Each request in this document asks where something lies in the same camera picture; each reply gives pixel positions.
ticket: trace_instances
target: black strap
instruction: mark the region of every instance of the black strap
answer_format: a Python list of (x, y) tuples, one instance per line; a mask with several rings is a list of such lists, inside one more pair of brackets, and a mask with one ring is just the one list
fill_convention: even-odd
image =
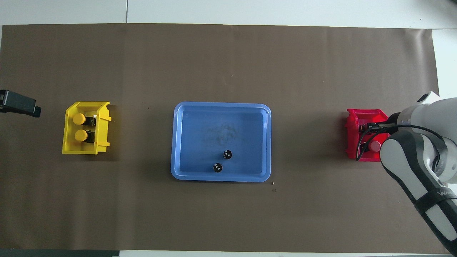
[(457, 199), (457, 195), (447, 187), (436, 188), (419, 198), (414, 207), (422, 215), (435, 204), (446, 199)]
[(447, 160), (447, 146), (443, 140), (440, 140), (436, 136), (425, 135), (431, 142), (433, 148), (435, 148), (438, 156), (434, 160), (434, 165), (432, 171), (436, 174), (437, 177), (443, 174), (444, 168), (446, 167)]

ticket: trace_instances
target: blue tray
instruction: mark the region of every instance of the blue tray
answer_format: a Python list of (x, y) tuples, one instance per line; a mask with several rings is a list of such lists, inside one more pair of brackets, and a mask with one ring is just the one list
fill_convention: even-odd
[[(223, 152), (233, 157), (226, 160)], [(215, 172), (213, 165), (222, 164)], [(182, 180), (264, 182), (271, 174), (271, 111), (253, 103), (182, 102), (175, 108), (171, 173)]]

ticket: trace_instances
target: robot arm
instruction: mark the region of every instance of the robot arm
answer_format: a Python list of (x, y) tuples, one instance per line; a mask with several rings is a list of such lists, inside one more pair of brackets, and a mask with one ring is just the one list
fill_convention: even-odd
[[(452, 141), (445, 139), (445, 143), (456, 153)], [(400, 184), (445, 248), (457, 256), (457, 196), (432, 171), (436, 157), (428, 137), (408, 130), (394, 133), (381, 148), (385, 170)]]
[(443, 140), (416, 128), (400, 128), (383, 143), (381, 163), (445, 248), (457, 256), (457, 196), (443, 184), (457, 182), (457, 98), (440, 100), (431, 92), (418, 102), (395, 114), (396, 124), (434, 130)]

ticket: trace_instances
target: brown paper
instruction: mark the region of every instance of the brown paper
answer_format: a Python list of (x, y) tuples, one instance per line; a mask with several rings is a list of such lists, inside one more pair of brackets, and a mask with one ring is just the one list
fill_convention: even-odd
[[(0, 65), (43, 108), (0, 115), (2, 248), (446, 252), (380, 163), (344, 152), (347, 108), (437, 92), (431, 30), (4, 26)], [(111, 102), (106, 153), (61, 154), (75, 101)], [(173, 178), (181, 101), (268, 105), (270, 179)]]

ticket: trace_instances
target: black cable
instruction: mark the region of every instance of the black cable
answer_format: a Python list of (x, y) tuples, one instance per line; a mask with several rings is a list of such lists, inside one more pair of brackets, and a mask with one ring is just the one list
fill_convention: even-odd
[(362, 157), (362, 154), (363, 154), (363, 152), (362, 152), (362, 154), (359, 153), (359, 151), (360, 151), (360, 145), (362, 144), (362, 139), (363, 139), (363, 137), (364, 137), (368, 132), (370, 132), (373, 128), (374, 128), (374, 126), (373, 126), (373, 127), (369, 127), (367, 130), (365, 130), (365, 131), (363, 132), (362, 136), (360, 136), (360, 138), (359, 138), (359, 143), (357, 144), (357, 147), (356, 147), (356, 161), (359, 161), (360, 158)]
[(431, 129), (428, 129), (428, 128), (424, 128), (424, 127), (421, 127), (421, 126), (416, 126), (416, 125), (395, 125), (395, 126), (392, 126), (392, 127), (387, 127), (387, 128), (383, 128), (381, 130), (379, 130), (378, 132), (376, 132), (372, 137), (370, 137), (370, 139), (365, 143), (365, 146), (363, 147), (362, 151), (360, 152), (360, 154), (358, 153), (359, 150), (360, 150), (360, 145), (361, 145), (361, 142), (362, 142), (362, 139), (363, 137), (368, 133), (368, 131), (370, 131), (371, 128), (367, 129), (363, 134), (362, 136), (360, 137), (360, 140), (359, 140), (359, 144), (357, 145), (357, 154), (356, 154), (356, 161), (359, 161), (360, 158), (362, 158), (362, 155), (363, 153), (367, 150), (368, 148), (368, 145), (370, 144), (370, 142), (373, 140), (373, 138), (375, 138), (377, 135), (381, 134), (382, 132), (386, 131), (386, 130), (389, 130), (389, 129), (393, 129), (393, 128), (415, 128), (415, 129), (421, 129), (421, 130), (425, 130), (427, 132), (430, 132), (432, 134), (434, 134), (437, 138), (439, 138), (441, 141), (444, 142), (444, 139), (435, 131), (431, 130)]

